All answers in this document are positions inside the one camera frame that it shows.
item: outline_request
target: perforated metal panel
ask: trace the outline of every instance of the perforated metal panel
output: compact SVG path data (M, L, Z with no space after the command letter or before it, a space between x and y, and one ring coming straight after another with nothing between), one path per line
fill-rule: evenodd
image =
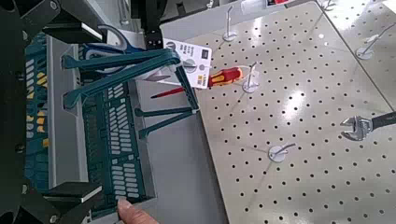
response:
M311 2L189 42L214 50L211 73L258 62L260 87L198 91L228 217L236 223L394 223L395 130L363 142L339 123L390 111L347 46ZM296 143L281 163L273 146Z
M327 12L335 27L352 50L367 47L366 41L379 35L396 22L396 14L382 0L333 1L335 6ZM393 108L396 107L396 28L388 30L372 47L374 56L361 60L361 64L375 85L383 92Z

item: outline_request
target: wrench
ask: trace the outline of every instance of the wrench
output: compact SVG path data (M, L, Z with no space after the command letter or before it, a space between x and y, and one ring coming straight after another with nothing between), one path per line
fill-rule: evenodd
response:
M351 141L362 141L377 128L396 124L396 112L391 112L373 119L364 119L361 116L354 116L344 120L340 125L352 127L352 131L341 132L345 138Z

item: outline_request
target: red and yellow screwdriver handle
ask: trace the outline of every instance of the red and yellow screwdriver handle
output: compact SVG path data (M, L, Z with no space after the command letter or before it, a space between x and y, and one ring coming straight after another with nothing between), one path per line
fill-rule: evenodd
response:
M228 85L228 84L234 83L235 81L237 81L243 77L244 77L244 74L242 73L242 70L239 67L222 69L219 72L217 72L216 74L210 76L208 83L207 83L207 87ZM157 95L153 95L153 96L151 96L151 99L160 98L163 96L168 96L168 95L172 95L172 94L175 94L178 92L183 92L183 91L184 91L183 88L180 87L180 88L173 89L170 91L162 92Z
M207 87L224 86L243 78L242 70L239 67L223 69L210 76Z

